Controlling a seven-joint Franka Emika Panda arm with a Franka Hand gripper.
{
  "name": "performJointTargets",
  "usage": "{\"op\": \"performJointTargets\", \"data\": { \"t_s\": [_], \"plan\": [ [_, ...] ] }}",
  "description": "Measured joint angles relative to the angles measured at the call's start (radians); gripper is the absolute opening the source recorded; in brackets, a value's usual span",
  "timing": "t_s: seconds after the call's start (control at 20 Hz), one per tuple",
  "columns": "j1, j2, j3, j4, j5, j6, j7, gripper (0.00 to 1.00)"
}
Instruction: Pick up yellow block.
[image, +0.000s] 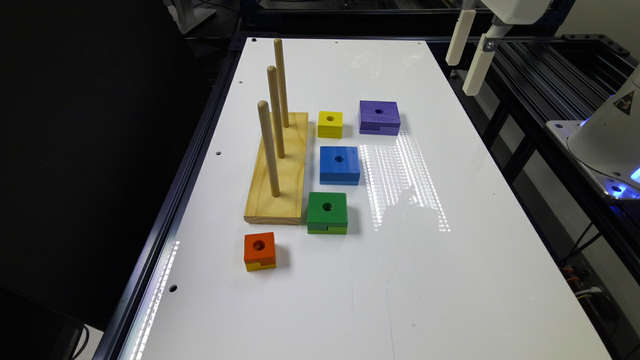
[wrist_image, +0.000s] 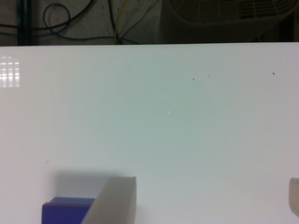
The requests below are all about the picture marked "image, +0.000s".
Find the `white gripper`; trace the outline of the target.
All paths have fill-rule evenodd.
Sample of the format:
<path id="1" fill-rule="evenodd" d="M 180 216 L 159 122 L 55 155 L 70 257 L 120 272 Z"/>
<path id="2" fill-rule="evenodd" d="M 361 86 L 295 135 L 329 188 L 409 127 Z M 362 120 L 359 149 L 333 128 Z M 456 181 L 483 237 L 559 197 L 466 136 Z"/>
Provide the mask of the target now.
<path id="1" fill-rule="evenodd" d="M 481 0 L 481 2 L 506 24 L 492 25 L 486 33 L 481 35 L 462 86 L 467 96 L 476 96 L 479 93 L 500 40 L 512 28 L 508 24 L 533 24 L 549 7 L 549 0 Z M 460 12 L 445 56 L 449 66 L 459 64 L 475 16 L 475 10 L 463 9 Z"/>

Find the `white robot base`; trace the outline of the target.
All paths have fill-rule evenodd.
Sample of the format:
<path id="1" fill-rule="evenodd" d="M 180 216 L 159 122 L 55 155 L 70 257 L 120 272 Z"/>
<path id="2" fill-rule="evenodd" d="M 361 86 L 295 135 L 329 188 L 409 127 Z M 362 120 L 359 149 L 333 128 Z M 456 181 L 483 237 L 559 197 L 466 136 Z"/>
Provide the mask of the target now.
<path id="1" fill-rule="evenodd" d="M 585 120 L 546 123 L 580 172 L 611 202 L 639 200 L 639 71 Z"/>

